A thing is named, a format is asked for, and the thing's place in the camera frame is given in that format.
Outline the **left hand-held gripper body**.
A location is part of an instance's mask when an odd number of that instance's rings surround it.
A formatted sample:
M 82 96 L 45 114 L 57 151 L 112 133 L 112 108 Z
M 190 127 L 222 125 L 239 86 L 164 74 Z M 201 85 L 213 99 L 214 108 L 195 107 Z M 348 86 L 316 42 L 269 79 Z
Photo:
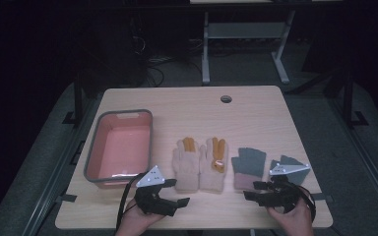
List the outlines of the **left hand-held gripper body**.
M 174 201 L 163 199 L 159 195 L 163 189 L 160 185 L 165 180 L 156 165 L 138 181 L 134 199 L 143 213 L 174 216 L 177 211 L 173 207 Z

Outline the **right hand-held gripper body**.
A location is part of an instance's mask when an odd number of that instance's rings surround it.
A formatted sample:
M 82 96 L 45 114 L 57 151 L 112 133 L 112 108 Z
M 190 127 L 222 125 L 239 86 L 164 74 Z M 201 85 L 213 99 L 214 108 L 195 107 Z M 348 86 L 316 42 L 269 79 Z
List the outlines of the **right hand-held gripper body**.
M 269 171 L 271 181 L 267 183 L 269 193 L 263 195 L 261 201 L 262 207 L 283 207 L 285 212 L 289 212 L 296 207 L 300 199 L 303 199 L 308 205 L 310 201 L 303 193 L 302 188 L 288 180 L 288 174 L 303 173 L 309 170 L 308 164 L 293 165 L 277 163 Z

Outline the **beige orange knit glove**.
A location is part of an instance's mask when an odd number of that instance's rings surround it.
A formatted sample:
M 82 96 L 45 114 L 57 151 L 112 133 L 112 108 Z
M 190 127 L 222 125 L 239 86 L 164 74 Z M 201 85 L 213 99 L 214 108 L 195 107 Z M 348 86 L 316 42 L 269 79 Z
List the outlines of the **beige orange knit glove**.
M 177 191 L 195 192 L 199 188 L 200 152 L 193 138 L 177 142 L 173 151 L 172 167 L 177 180 Z

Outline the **pink basin with grey rim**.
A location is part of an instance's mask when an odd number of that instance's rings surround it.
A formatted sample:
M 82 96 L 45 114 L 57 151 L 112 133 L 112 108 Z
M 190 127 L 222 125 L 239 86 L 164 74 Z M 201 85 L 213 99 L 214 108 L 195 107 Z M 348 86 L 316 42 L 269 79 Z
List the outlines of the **pink basin with grey rim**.
M 151 165 L 153 114 L 107 111 L 96 122 L 84 177 L 99 188 L 124 185 Z

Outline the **person's right hand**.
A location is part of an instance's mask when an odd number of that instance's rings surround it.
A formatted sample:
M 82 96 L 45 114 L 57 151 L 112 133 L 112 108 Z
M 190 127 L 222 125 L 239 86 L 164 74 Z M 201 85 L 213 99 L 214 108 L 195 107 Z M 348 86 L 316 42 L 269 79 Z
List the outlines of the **person's right hand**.
M 303 199 L 300 199 L 295 208 L 288 213 L 279 213 L 272 207 L 267 207 L 267 213 L 287 236 L 314 236 L 311 211 Z

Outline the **person's left hand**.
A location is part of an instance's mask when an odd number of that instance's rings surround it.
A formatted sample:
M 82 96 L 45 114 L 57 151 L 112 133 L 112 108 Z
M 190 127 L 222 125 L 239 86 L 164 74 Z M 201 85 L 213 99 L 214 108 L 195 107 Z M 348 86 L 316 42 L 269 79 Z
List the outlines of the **person's left hand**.
M 132 199 L 126 206 L 115 236 L 141 236 L 151 225 L 163 219 L 163 215 L 143 213 Z

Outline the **black stand post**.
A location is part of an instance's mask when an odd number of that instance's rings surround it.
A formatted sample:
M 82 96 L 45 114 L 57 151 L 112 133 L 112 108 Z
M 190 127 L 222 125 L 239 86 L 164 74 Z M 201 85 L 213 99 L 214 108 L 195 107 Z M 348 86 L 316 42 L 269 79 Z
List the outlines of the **black stand post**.
M 360 111 L 352 110 L 353 101 L 353 77 L 350 68 L 345 70 L 343 119 L 346 125 L 353 129 L 355 126 L 367 126 L 368 122 Z
M 83 118 L 83 102 L 82 102 L 82 80 L 81 72 L 78 72 L 74 81 L 74 123 L 79 126 Z

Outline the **grey metal desk frame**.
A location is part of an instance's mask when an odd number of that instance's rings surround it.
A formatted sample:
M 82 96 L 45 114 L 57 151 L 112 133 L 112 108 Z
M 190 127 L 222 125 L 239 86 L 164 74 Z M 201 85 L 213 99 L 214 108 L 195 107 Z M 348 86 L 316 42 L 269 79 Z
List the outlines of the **grey metal desk frame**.
M 282 56 L 296 12 L 301 7 L 339 4 L 343 0 L 189 0 L 191 7 L 205 7 L 203 23 L 203 50 L 201 57 L 202 83 L 211 82 L 209 43 L 212 39 L 278 39 L 279 47 L 271 53 L 280 81 L 287 85 L 289 77 L 285 71 Z M 212 22 L 211 13 L 217 8 L 226 10 L 253 10 L 265 7 L 287 8 L 283 21 L 273 22 Z

